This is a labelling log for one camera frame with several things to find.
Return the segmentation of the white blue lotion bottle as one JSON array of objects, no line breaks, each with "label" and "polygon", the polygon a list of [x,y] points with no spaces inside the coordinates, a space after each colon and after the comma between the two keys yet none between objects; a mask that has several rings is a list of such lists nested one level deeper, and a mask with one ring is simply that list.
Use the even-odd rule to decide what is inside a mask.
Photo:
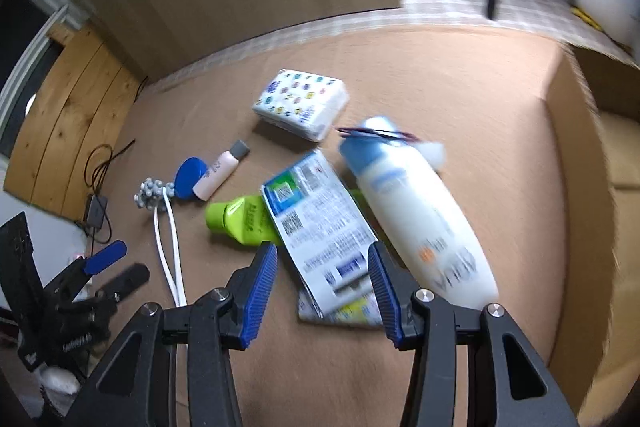
[{"label": "white blue lotion bottle", "polygon": [[[355,127],[398,130],[386,117]],[[456,306],[482,309],[499,297],[470,222],[419,143],[342,137],[340,153],[376,220],[418,283]]]}]

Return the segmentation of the small pink bottle grey cap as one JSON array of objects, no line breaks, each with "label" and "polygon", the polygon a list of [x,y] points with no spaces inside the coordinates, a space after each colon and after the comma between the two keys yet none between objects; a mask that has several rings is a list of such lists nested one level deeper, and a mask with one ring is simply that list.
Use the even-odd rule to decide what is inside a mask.
[{"label": "small pink bottle grey cap", "polygon": [[242,140],[235,141],[229,150],[222,153],[210,165],[203,176],[194,184],[193,193],[197,199],[206,202],[235,172],[240,162],[250,153],[250,148]]}]

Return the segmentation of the grey ball white massager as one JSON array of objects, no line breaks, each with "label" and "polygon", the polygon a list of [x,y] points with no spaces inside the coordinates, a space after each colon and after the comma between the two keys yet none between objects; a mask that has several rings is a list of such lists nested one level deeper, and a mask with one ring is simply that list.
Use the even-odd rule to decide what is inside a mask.
[{"label": "grey ball white massager", "polygon": [[[178,228],[172,201],[176,197],[174,182],[163,182],[160,179],[146,178],[136,194],[134,202],[139,209],[146,209],[152,213],[153,232],[157,257],[176,308],[185,307],[186,286],[182,274],[181,251],[179,245]],[[165,253],[162,239],[160,219],[167,218],[170,235],[170,255]]]}]

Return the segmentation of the lime green tube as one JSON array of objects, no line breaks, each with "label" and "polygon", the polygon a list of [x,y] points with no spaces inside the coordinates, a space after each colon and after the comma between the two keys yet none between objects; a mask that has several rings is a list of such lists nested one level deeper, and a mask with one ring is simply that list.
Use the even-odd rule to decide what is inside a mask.
[{"label": "lime green tube", "polygon": [[302,247],[328,243],[343,236],[355,237],[357,244],[369,245],[376,236],[362,220],[350,196],[321,191],[305,196],[273,223],[262,195],[247,195],[231,202],[212,202],[205,209],[205,222],[214,234],[226,233],[244,246],[270,242],[278,246]]}]

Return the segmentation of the black power adapter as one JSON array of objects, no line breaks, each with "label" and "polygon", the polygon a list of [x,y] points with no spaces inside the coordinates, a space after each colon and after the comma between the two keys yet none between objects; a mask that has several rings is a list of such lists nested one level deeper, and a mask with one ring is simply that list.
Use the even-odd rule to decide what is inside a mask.
[{"label": "black power adapter", "polygon": [[105,219],[107,198],[102,195],[90,195],[87,199],[84,223],[90,229],[99,230],[102,228]]}]

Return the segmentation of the white printed packet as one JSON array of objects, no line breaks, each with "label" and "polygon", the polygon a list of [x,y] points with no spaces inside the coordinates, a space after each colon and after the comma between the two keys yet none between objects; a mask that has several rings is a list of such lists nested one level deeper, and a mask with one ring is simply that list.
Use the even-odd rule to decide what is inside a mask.
[{"label": "white printed packet", "polygon": [[367,254],[378,238],[320,150],[262,184],[262,199],[299,276],[299,320],[380,327]]}]

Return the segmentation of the dotted tissue pack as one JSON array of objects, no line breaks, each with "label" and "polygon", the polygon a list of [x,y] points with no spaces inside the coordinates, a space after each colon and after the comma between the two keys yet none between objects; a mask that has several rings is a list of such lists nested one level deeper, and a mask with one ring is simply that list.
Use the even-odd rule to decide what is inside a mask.
[{"label": "dotted tissue pack", "polygon": [[343,80],[281,69],[252,106],[262,120],[320,143],[349,101]]}]

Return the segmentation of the brown cardboard box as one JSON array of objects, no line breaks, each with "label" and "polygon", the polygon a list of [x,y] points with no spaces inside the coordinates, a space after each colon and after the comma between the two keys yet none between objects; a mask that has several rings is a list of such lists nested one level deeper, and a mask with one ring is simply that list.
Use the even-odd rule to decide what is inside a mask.
[{"label": "brown cardboard box", "polygon": [[551,372],[580,425],[639,379],[639,69],[564,46],[546,103],[566,202],[567,268]]}]

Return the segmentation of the dark rubber bands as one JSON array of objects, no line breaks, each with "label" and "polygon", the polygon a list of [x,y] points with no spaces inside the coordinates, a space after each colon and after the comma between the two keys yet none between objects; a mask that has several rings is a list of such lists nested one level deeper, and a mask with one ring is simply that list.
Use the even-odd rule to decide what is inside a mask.
[{"label": "dark rubber bands", "polygon": [[335,130],[343,137],[356,136],[356,138],[378,138],[384,140],[404,141],[408,143],[420,142],[415,134],[398,130],[371,129],[366,127],[336,127]]}]

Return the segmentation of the blue round lid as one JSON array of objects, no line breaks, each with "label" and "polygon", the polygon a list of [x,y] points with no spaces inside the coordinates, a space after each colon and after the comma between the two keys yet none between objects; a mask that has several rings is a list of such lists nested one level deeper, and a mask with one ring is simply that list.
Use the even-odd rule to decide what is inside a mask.
[{"label": "blue round lid", "polygon": [[175,174],[175,196],[183,200],[194,199],[193,187],[204,176],[207,169],[206,162],[201,158],[186,158]]}]

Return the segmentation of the pine wood side panel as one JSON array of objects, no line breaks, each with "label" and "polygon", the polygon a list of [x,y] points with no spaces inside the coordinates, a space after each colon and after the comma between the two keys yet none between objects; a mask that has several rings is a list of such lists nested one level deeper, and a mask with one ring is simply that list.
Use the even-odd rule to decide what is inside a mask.
[{"label": "pine wood side panel", "polygon": [[90,170],[115,146],[140,84],[93,24],[64,44],[18,132],[4,191],[79,221]]}]

